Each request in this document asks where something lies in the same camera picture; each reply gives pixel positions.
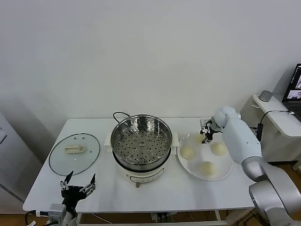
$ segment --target white plate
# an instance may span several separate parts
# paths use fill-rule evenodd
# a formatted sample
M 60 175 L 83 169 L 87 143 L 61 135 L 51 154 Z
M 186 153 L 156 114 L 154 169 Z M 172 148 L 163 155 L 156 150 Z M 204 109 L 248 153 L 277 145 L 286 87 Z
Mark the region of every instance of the white plate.
M 224 156 L 217 156 L 212 153 L 210 146 L 214 142 L 224 143 L 222 140 L 222 134 L 214 134 L 214 139 L 210 144 L 197 144 L 197 134 L 190 134 L 190 136 L 183 140 L 180 140 L 180 147 L 177 150 L 177 156 L 181 165 L 192 175 L 203 180 L 220 180 L 225 178 L 232 170 L 233 160 L 229 153 Z M 184 159 L 181 155 L 180 149 L 185 145 L 192 147 L 195 150 L 195 157 L 191 160 Z M 205 161 L 212 162 L 217 167 L 217 173 L 211 177 L 205 176 L 201 173 L 201 164 Z

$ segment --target black cable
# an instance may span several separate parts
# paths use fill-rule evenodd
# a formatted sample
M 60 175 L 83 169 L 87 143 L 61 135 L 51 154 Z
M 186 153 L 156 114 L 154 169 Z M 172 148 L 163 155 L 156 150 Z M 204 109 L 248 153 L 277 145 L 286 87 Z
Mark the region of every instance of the black cable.
M 58 224 L 58 221 L 54 221 L 54 222 L 51 222 L 51 223 L 45 224 L 45 225 L 43 225 L 43 226 L 50 226 L 50 225 L 55 225 L 55 224 Z
M 292 112 L 292 111 L 281 111 L 281 110 L 279 110 L 279 111 L 276 111 L 276 110 L 267 111 L 267 112 L 263 115 L 263 117 L 261 118 L 260 124 L 262 124 L 263 118 L 264 118 L 268 113 L 270 113 L 270 112 Z
M 36 213 L 36 210 L 31 210 L 31 211 L 28 211 L 26 214 L 25 214 L 25 226 L 29 225 L 28 224 L 28 215 L 29 214 L 35 214 Z
M 166 223 L 168 223 L 168 219 L 167 219 L 167 213 L 163 213 L 165 218 L 166 218 Z
M 158 213 L 159 217 L 160 217 L 160 223 L 162 223 L 162 213 Z
M 125 112 L 114 112 L 114 113 L 113 113 L 113 118 L 114 118 L 118 123 L 120 123 L 120 122 L 116 119 L 115 114 L 125 114 L 126 116 L 130 117 L 130 115 L 127 114 L 127 113 L 125 113 Z

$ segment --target laptop screen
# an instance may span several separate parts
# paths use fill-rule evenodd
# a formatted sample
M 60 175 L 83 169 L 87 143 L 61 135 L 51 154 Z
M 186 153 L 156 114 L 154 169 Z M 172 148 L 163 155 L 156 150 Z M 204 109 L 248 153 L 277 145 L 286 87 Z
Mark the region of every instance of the laptop screen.
M 282 101 L 301 101 L 301 64 L 297 64 Z

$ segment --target white appliance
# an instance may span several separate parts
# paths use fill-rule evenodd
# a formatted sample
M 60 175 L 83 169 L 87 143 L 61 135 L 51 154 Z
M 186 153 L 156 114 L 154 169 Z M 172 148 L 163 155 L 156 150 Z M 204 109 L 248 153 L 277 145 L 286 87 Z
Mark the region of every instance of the white appliance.
M 0 114 L 0 213 L 24 213 L 22 205 L 42 164 Z

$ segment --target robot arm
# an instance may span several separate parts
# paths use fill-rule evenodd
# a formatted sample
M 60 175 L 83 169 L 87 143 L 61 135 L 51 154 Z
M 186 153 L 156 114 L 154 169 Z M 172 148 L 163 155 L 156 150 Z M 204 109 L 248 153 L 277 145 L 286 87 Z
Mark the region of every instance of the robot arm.
M 217 132 L 222 132 L 232 159 L 256 182 L 249 187 L 249 194 L 261 216 L 271 225 L 300 226 L 301 222 L 289 217 L 301 210 L 299 190 L 284 170 L 264 161 L 260 142 L 234 108 L 221 107 L 201 130 L 206 142 Z

